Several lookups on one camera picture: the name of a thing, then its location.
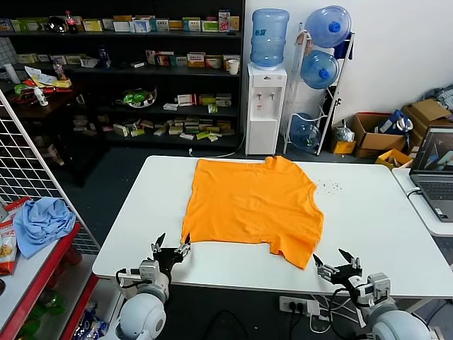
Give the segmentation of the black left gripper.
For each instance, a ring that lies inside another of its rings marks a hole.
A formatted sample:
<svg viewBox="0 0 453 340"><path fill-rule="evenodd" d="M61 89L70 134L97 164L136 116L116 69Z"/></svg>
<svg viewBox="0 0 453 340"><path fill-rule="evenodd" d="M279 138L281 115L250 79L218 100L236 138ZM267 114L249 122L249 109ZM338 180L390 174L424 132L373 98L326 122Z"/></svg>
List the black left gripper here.
<svg viewBox="0 0 453 340"><path fill-rule="evenodd" d="M151 245L153 260L159 262L159 270L165 274L171 274L173 266L184 261L191 250L190 234L187 234L185 241L178 248L161 248L166 233L163 233Z"/></svg>

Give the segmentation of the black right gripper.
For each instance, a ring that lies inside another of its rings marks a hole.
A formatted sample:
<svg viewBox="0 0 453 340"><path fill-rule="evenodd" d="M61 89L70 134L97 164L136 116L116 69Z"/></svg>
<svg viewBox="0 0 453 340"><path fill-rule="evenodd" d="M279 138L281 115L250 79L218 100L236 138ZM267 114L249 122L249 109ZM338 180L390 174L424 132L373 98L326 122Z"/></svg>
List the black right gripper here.
<svg viewBox="0 0 453 340"><path fill-rule="evenodd" d="M330 281L332 284L354 285L356 282L362 281L362 267L360 258L354 257L348 251L338 249L343 258L348 264L332 267L325 264L315 254L313 254L317 273L322 279Z"/></svg>

